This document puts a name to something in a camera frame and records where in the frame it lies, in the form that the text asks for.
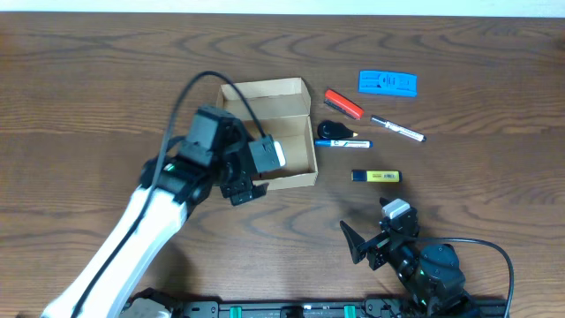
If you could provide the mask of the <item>brown cardboard box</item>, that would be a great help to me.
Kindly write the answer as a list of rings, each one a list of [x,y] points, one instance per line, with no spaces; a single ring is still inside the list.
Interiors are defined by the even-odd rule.
[[[318,177],[310,116],[311,96],[301,78],[240,82],[221,86],[216,106],[242,120],[254,139],[260,132],[253,111],[265,133],[281,144],[286,164],[279,170],[252,179],[269,191],[312,186]]]

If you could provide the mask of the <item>yellow highlighter with blue cap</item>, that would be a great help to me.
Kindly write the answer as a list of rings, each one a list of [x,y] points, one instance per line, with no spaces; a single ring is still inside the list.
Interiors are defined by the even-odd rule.
[[[369,183],[400,183],[403,174],[398,170],[353,170],[351,180]]]

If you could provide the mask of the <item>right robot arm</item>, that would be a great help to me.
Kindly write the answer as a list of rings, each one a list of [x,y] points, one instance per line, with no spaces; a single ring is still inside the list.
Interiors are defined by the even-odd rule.
[[[464,289],[465,276],[455,249],[448,244],[418,249],[418,211],[409,203],[384,200],[381,212],[381,232],[369,240],[344,221],[340,228],[355,264],[368,260],[372,270],[388,264],[395,271],[411,296],[401,315],[480,317],[479,306]]]

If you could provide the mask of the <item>blue plastic holder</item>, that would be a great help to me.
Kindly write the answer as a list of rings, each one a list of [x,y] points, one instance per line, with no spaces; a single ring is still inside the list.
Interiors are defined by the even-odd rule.
[[[358,92],[370,95],[416,97],[418,77],[403,72],[363,70],[359,72]]]

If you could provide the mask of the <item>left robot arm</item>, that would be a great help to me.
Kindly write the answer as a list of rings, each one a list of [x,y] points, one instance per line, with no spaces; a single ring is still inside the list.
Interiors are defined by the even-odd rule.
[[[265,195],[267,188],[256,186],[254,176],[285,164],[272,136],[253,138],[228,111],[198,108],[187,135],[166,131],[158,156],[146,162],[116,227],[43,316],[119,316],[155,256],[213,187],[237,206]]]

